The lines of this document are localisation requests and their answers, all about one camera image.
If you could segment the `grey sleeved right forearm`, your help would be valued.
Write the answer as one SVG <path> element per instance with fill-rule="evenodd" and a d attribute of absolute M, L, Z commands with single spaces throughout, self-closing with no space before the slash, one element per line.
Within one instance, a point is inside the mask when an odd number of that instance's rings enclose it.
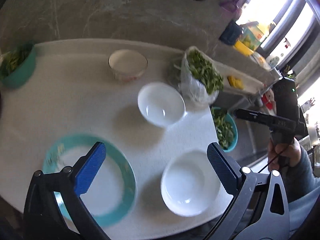
<path fill-rule="evenodd" d="M 319 178 L 313 175 L 310 159 L 300 148 L 299 163 L 287 169 L 284 180 L 290 212 L 290 235 L 303 224 L 319 197 Z"/>

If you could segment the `person's right hand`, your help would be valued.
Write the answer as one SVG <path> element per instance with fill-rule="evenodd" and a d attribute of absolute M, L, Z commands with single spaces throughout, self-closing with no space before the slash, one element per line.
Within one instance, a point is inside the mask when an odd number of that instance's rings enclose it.
<path fill-rule="evenodd" d="M 293 139 L 290 145 L 277 144 L 274 146 L 273 141 L 270 140 L 268 144 L 268 171 L 279 170 L 279 158 L 284 157 L 289 159 L 289 167 L 295 167 L 301 159 L 302 150 L 296 138 Z"/>

